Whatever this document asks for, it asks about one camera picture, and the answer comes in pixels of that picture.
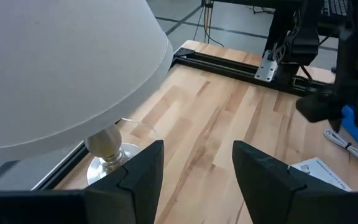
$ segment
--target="lamp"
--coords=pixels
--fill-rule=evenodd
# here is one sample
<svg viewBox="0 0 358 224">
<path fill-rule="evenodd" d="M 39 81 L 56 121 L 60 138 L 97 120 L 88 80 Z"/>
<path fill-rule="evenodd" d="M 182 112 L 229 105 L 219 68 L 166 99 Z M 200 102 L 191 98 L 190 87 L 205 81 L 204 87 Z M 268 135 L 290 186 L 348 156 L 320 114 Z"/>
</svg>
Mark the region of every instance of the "lamp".
<svg viewBox="0 0 358 224">
<path fill-rule="evenodd" d="M 85 139 L 102 157 L 88 180 L 102 178 L 136 153 L 114 122 L 159 87 L 171 60 L 144 0 L 0 0 L 0 158 Z"/>
</svg>

